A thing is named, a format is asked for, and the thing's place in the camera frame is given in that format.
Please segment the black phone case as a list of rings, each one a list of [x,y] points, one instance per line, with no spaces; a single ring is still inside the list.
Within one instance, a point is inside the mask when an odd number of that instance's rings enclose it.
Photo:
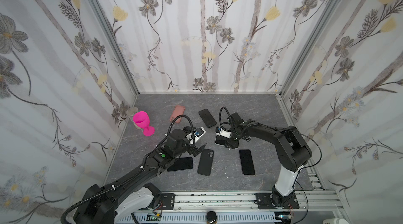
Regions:
[[[200,155],[199,165],[197,173],[203,176],[210,176],[213,160],[214,160],[214,150],[204,149]]]
[[[212,128],[217,125],[216,120],[207,108],[199,111],[198,114],[207,128]]]

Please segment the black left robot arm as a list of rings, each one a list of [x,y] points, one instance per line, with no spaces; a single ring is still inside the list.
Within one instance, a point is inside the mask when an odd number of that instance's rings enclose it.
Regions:
[[[183,129],[169,126],[164,138],[138,167],[103,187],[91,186],[81,201],[65,210],[61,223],[68,223],[71,212],[76,224],[114,224],[139,209],[156,208],[161,191],[149,181],[170,168],[182,154],[198,156],[205,148],[200,142],[205,134],[203,127],[196,128],[192,123]]]

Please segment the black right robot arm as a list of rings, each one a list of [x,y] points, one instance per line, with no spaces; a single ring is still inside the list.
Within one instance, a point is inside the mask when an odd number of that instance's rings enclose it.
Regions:
[[[255,120],[244,121],[238,113],[230,114],[224,106],[220,108],[218,118],[219,128],[230,133],[230,140],[248,141],[254,137],[274,145],[281,169],[266,206],[282,209],[291,205],[299,173],[312,157],[311,149],[297,128],[277,128]]]

